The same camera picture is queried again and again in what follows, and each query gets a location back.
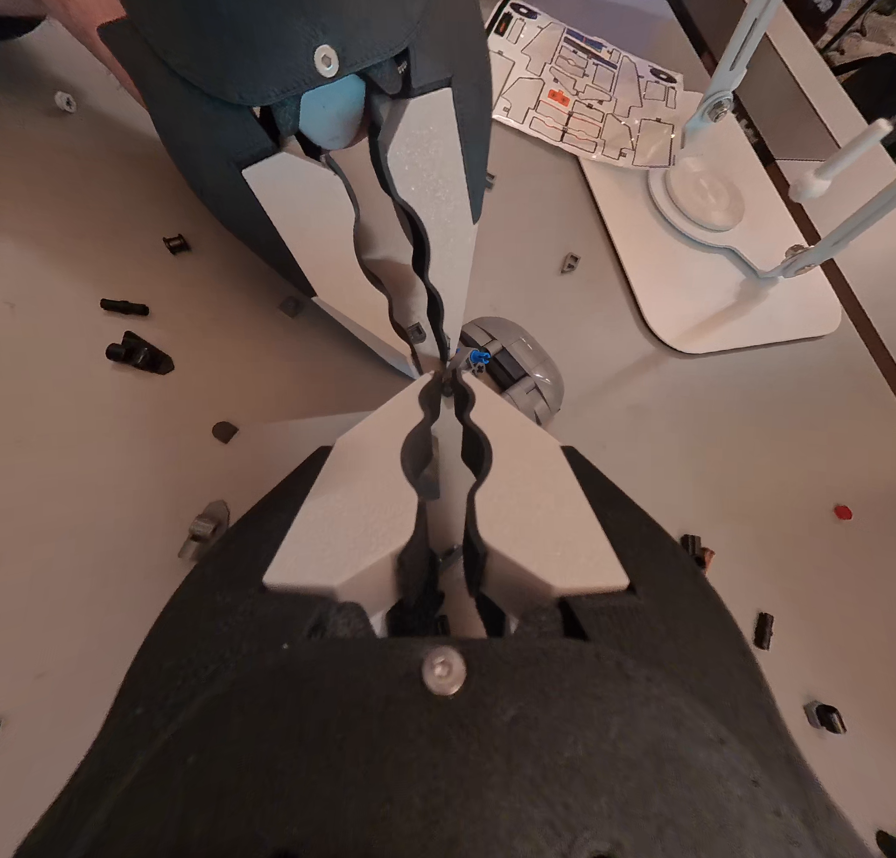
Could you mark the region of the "grey liftarm with blue pin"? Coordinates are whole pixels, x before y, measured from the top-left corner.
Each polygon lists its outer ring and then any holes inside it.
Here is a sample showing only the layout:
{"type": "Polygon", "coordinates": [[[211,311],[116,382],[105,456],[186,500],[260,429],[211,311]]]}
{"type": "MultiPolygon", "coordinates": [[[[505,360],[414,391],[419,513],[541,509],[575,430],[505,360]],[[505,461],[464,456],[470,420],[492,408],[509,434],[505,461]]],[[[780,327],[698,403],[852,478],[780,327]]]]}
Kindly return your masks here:
{"type": "Polygon", "coordinates": [[[454,377],[460,377],[463,373],[479,377],[487,371],[490,361],[488,351],[460,345],[446,367],[444,380],[451,382],[454,377]]]}

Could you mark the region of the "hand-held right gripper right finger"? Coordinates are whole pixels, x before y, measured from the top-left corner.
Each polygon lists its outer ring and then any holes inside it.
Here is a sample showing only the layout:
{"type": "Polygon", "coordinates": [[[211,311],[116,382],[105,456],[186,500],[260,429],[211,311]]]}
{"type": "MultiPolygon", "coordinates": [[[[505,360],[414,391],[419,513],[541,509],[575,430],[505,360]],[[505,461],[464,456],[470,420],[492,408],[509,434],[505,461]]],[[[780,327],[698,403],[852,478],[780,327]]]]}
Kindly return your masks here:
{"type": "Polygon", "coordinates": [[[478,594],[509,619],[622,593],[630,578],[562,445],[469,373],[452,376],[452,546],[479,540],[478,594]]]}

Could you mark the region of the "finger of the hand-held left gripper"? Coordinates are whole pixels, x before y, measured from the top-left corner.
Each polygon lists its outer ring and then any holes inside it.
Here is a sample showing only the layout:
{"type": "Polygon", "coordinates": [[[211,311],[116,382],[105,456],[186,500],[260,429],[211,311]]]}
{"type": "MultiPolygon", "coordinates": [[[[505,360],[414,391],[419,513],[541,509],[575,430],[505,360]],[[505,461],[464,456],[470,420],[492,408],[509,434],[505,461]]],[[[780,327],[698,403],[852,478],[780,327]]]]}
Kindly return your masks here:
{"type": "Polygon", "coordinates": [[[395,308],[425,336],[412,345],[421,370],[442,370],[465,322],[477,224],[450,88],[414,98],[369,101],[372,158],[411,244],[412,285],[395,308]]]}
{"type": "Polygon", "coordinates": [[[395,324],[390,297],[356,248],[357,199],[329,152],[280,151],[242,177],[310,284],[312,301],[382,360],[421,376],[415,351],[395,324]]]}

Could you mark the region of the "black lego wedge piece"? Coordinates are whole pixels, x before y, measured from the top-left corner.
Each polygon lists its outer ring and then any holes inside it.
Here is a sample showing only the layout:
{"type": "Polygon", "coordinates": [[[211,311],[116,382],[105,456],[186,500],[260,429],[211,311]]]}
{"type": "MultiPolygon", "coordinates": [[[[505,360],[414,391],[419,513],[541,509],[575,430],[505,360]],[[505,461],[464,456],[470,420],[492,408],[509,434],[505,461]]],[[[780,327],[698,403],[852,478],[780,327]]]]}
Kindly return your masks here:
{"type": "Polygon", "coordinates": [[[175,370],[173,359],[131,330],[126,330],[119,342],[109,344],[106,359],[138,371],[165,375],[175,370]]]}

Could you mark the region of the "grey curved lego assembly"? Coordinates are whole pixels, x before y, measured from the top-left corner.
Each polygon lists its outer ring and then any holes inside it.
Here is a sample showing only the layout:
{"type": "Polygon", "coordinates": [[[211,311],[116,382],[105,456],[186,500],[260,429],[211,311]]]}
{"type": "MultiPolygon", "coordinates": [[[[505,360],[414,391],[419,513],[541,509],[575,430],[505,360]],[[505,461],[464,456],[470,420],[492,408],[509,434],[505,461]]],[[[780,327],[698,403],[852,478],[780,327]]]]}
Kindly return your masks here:
{"type": "Polygon", "coordinates": [[[532,334],[504,317],[464,324],[461,345],[489,354],[480,379],[524,416],[547,427],[561,409],[566,385],[556,361],[532,334]]]}

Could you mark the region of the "grey lego wedge piece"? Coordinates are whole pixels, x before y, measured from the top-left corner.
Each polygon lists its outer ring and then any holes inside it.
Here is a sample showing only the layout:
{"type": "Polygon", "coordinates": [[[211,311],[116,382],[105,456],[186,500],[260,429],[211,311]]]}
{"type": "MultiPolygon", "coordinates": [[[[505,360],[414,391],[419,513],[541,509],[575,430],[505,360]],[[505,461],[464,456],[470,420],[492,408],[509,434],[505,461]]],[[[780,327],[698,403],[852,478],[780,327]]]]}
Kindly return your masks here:
{"type": "Polygon", "coordinates": [[[202,560],[229,528],[230,507],[224,501],[210,502],[191,522],[177,553],[178,559],[186,562],[202,560]]]}

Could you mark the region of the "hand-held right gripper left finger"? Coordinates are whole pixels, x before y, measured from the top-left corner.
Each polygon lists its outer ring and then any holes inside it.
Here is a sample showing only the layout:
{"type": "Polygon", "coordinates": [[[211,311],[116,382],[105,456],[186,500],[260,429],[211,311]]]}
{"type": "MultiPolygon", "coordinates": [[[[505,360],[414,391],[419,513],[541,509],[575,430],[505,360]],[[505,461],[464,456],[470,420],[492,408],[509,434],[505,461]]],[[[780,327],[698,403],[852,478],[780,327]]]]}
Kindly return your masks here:
{"type": "Polygon", "coordinates": [[[441,381],[411,382],[337,439],[263,575],[268,590],[356,604],[393,636],[444,631],[433,502],[418,490],[441,381]]]}

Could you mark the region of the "black and grey lego clip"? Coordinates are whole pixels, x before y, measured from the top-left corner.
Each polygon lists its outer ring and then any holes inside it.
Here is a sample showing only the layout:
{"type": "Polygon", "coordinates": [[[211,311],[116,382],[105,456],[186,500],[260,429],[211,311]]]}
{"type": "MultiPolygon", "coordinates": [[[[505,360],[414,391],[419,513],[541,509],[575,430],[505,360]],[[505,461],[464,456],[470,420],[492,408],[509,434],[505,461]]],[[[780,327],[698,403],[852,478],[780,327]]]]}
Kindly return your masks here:
{"type": "Polygon", "coordinates": [[[844,717],[834,705],[812,699],[804,705],[803,709],[809,724],[813,728],[824,730],[834,735],[844,735],[847,732],[844,717]]]}

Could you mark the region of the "white book stand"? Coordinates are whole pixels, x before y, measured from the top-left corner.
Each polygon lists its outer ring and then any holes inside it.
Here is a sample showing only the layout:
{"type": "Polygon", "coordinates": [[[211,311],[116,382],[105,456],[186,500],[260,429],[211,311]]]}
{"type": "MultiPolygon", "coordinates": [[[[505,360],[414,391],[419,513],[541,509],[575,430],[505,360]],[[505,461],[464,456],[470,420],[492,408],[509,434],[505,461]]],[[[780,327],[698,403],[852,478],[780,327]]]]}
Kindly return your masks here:
{"type": "Polygon", "coordinates": [[[661,342],[698,356],[825,337],[841,302],[822,265],[894,214],[894,180],[811,242],[789,202],[833,210],[891,126],[876,122],[808,162],[782,196],[732,110],[735,89],[784,0],[749,0],[702,95],[682,92],[683,147],[671,167],[581,168],[644,322],[661,342]]]}

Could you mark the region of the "lego sticker sheet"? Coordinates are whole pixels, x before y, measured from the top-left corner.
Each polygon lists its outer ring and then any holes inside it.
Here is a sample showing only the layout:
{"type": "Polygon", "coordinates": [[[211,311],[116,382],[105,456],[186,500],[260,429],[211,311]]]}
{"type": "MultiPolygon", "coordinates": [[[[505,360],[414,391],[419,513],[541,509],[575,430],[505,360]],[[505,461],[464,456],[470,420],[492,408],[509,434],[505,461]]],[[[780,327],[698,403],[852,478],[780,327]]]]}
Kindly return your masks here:
{"type": "Polygon", "coordinates": [[[492,117],[613,167],[671,167],[684,124],[681,73],[584,34],[520,0],[487,25],[492,117]]]}

